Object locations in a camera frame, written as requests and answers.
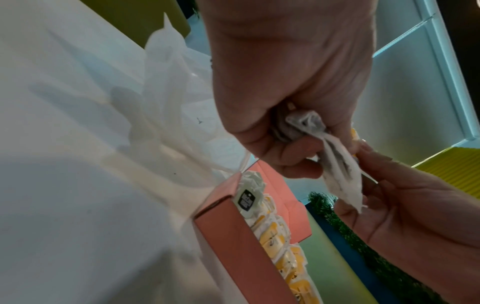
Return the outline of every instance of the black label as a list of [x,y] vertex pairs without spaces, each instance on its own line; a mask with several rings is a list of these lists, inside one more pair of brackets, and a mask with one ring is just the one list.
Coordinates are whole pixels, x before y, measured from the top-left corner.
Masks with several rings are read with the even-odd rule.
[[240,208],[242,208],[243,210],[249,211],[250,208],[253,206],[254,201],[255,201],[254,195],[253,195],[250,191],[245,190],[245,191],[241,194],[240,199],[238,200],[238,205],[239,205]]

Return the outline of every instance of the white table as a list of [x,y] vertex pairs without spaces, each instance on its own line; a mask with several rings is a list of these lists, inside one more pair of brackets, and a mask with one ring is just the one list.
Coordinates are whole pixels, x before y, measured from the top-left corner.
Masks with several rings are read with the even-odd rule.
[[131,106],[144,59],[78,0],[1,2],[1,303],[245,302],[190,221],[215,179]]

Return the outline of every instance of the artificial grass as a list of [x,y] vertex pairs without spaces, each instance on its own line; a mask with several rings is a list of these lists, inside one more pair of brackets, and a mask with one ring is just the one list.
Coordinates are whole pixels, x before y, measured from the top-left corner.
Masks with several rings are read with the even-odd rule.
[[357,251],[370,268],[390,291],[405,304],[446,304],[442,298],[425,284],[393,266],[377,252],[367,246],[334,213],[334,196],[312,192],[308,196],[312,210],[324,218]]

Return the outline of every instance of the hand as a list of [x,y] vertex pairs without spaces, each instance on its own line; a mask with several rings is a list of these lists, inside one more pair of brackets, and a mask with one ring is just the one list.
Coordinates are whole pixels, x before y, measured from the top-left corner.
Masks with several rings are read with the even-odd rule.
[[370,75],[377,0],[199,0],[212,51],[220,118],[255,156],[290,178],[318,178],[306,158],[323,148],[269,134],[272,107],[316,110],[347,148],[352,114]]
[[361,214],[336,214],[368,246],[452,304],[479,303],[480,201],[441,179],[393,162],[362,144]]

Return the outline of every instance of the open box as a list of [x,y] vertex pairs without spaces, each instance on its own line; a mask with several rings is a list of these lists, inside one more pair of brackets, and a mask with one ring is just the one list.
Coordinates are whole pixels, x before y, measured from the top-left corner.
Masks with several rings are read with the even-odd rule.
[[[261,168],[253,170],[260,172],[264,181],[269,182]],[[232,201],[241,176],[237,173],[215,188],[194,217],[194,222],[248,303],[296,304],[289,286]],[[306,228],[301,229],[303,234],[299,235],[307,237],[311,234],[308,219],[305,225]]]

